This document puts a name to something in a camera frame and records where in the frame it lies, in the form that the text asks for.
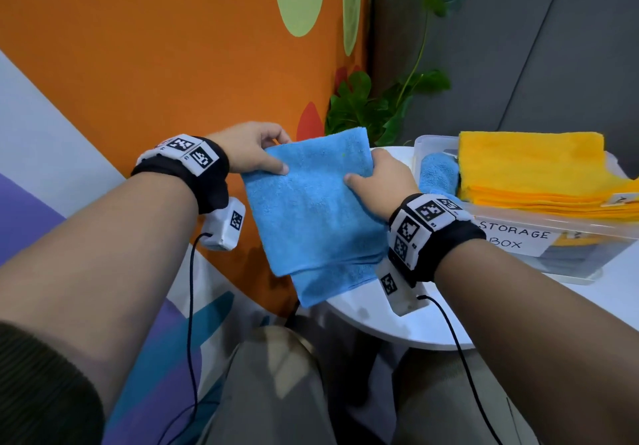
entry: gray wall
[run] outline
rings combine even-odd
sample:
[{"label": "gray wall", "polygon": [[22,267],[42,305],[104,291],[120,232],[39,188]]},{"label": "gray wall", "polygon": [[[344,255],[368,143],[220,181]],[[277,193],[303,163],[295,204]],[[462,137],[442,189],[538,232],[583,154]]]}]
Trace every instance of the gray wall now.
[{"label": "gray wall", "polygon": [[[374,6],[379,93],[410,71],[424,15],[419,0]],[[467,0],[429,23],[420,69],[431,68],[449,74],[452,90],[416,98],[399,143],[460,130],[592,130],[639,173],[639,0]]]}]

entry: tabletop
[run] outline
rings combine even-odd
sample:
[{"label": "tabletop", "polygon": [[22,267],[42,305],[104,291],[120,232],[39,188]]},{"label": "tabletop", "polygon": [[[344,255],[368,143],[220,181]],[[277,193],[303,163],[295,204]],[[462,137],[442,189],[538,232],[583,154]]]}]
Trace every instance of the tabletop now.
[{"label": "tabletop", "polygon": [[[386,147],[396,159],[412,166],[412,147]],[[639,285],[636,284],[636,261],[639,242],[629,247],[603,267],[603,275],[590,285],[564,284],[578,294],[639,330]],[[433,282],[426,283],[429,296],[437,300],[451,320],[459,343],[465,349],[474,347],[466,330]],[[452,351],[455,342],[442,313],[430,303],[405,316],[397,316],[388,305],[379,280],[366,283],[328,301],[331,309],[363,332],[381,339],[421,349]]]}]

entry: black wrist strap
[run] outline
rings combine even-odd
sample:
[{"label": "black wrist strap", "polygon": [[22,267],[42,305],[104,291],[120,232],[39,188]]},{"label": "black wrist strap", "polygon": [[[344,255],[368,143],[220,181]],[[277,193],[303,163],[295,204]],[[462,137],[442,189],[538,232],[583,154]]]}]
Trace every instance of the black wrist strap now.
[{"label": "black wrist strap", "polygon": [[[401,213],[402,215],[406,215],[407,217],[411,218],[412,222],[417,222],[422,227],[421,229],[416,230],[417,232],[428,230],[428,228],[430,227],[423,220],[423,218],[418,215],[414,209],[408,206],[410,202],[418,199],[421,196],[422,193],[417,193],[406,198],[402,202],[402,205],[393,212],[393,215],[390,217],[388,224],[393,227],[395,218],[400,214],[400,211],[403,210],[403,212]],[[448,223],[446,226],[439,228],[436,231],[432,231],[426,243],[423,244],[423,247],[419,250],[417,263],[414,265],[413,269],[409,268],[409,264],[407,264],[405,260],[398,256],[397,252],[394,250],[392,242],[389,242],[391,245],[388,250],[388,259],[391,261],[393,266],[395,266],[395,268],[402,274],[408,284],[411,287],[414,287],[417,282],[432,281],[435,277],[435,271],[437,270],[437,267],[439,266],[443,258],[448,255],[448,253],[453,248],[468,240],[473,239],[485,240],[486,234],[481,228],[479,228],[471,221],[455,220],[451,223]]]},{"label": "black wrist strap", "polygon": [[203,215],[216,209],[226,208],[229,204],[229,192],[226,185],[226,176],[229,173],[229,159],[222,148],[215,142],[204,137],[199,137],[198,139],[209,144],[218,156],[218,160],[207,167],[199,176],[189,171],[180,161],[166,158],[161,154],[143,159],[133,169],[131,175],[153,172],[180,178],[193,192],[197,200],[199,213]]}]

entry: rolled blue towel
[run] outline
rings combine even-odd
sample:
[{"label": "rolled blue towel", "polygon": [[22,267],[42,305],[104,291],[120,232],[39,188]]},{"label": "rolled blue towel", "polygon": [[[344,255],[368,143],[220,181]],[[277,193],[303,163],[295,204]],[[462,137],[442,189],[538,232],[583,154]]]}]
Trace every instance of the rolled blue towel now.
[{"label": "rolled blue towel", "polygon": [[434,195],[444,195],[461,203],[455,196],[459,182],[459,164],[457,160],[443,152],[428,154],[419,170],[419,191],[422,193],[432,193]]},{"label": "rolled blue towel", "polygon": [[[343,265],[375,263],[388,250],[385,223],[365,210],[343,181],[346,173],[372,174],[366,129],[277,145],[267,152],[285,162],[289,173],[257,171],[242,177],[271,270],[277,276],[293,274],[304,305],[348,290],[353,282],[346,274],[356,276],[363,269]],[[307,304],[302,301],[306,294],[313,295]]]}]

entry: storage box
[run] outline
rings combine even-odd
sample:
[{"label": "storage box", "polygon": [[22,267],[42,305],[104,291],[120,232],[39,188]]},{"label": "storage box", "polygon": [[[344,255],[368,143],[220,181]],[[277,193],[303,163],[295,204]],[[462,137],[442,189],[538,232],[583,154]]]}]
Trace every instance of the storage box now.
[{"label": "storage box", "polygon": [[[422,159],[434,152],[457,156],[459,138],[421,136],[415,140],[413,174],[419,182]],[[626,177],[617,159],[606,153],[608,170]],[[564,283],[589,284],[603,266],[639,239],[639,224],[611,223],[544,215],[464,203],[487,239],[531,267]]]}]

